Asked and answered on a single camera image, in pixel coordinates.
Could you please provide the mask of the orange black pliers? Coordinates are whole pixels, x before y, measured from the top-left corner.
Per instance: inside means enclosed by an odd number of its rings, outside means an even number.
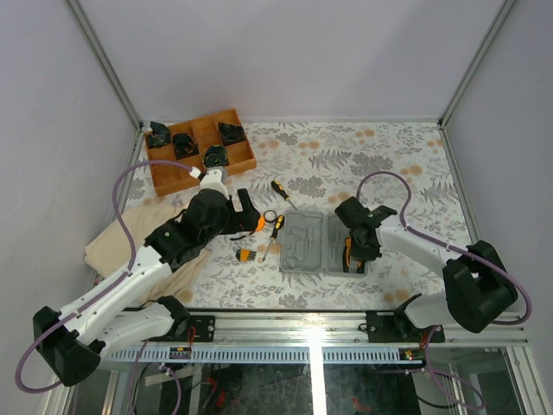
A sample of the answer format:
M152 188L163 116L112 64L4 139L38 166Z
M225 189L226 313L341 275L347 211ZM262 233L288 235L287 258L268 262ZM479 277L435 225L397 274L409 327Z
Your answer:
M348 273L351 266L351 247L352 247L352 238L345 238L345 246L342 252L342 271ZM364 271L364 264L359 261L356 267L356 272L362 274Z

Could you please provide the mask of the long yellow black screwdriver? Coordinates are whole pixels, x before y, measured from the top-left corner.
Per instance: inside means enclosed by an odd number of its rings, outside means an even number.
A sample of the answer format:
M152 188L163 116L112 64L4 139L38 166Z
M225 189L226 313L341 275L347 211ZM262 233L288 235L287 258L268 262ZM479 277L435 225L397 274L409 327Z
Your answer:
M267 248L266 248L266 250L264 252L264 255L263 255L263 258L262 258L263 262L266 260L268 254L270 252L271 246L277 240L277 235L280 232L280 230L283 228L284 220L285 220L285 216L283 214L280 214L280 215L277 216L276 221L274 222L274 226L273 226L271 235L270 235L269 244L267 245Z

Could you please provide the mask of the short yellow black screwdriver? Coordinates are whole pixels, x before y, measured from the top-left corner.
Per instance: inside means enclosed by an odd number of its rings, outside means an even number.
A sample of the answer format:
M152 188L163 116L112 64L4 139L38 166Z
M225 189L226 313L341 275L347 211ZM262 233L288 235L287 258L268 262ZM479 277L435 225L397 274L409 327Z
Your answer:
M294 210L297 210L297 206L294 204L294 202L290 199L290 196L288 195L288 193L285 191L283 185L278 182L277 180L272 180L270 182L270 186L271 188L278 194L280 195L286 202L288 202L288 204L294 209Z

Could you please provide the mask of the grey plastic tool case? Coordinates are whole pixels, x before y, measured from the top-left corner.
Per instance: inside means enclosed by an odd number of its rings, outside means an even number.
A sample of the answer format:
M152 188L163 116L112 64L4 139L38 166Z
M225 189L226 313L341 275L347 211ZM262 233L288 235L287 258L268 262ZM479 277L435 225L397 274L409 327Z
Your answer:
M285 214L279 268L282 272L362 278L369 266L352 260L344 271L342 258L348 229L335 214L291 210Z

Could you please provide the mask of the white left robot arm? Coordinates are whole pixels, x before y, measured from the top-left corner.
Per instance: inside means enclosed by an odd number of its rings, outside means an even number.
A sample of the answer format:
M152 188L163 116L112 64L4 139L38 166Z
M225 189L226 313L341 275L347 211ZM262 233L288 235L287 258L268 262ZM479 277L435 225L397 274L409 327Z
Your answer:
M147 289L198 258L216 237L257 230L262 215L244 188L238 190L241 208L235 209L224 169L189 172L199 178L199 192L141 247L132 248L127 265L60 310L45 306L35 313L34 347L62 385L80 383L106 356L141 340L183 339L189 314L171 296L130 315L120 313Z

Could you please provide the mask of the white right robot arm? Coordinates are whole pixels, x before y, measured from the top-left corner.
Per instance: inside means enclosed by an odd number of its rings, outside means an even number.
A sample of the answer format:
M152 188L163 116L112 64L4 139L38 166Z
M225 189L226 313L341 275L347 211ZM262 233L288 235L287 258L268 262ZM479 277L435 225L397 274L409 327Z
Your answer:
M413 341L434 326L456 323L479 334L518 300L495 248L480 240L459 248L407 225L396 210L364 207L355 197L335 213L348 230L345 254L366 265L382 250L399 252L441 277L444 291L414 295L385 318L386 335Z

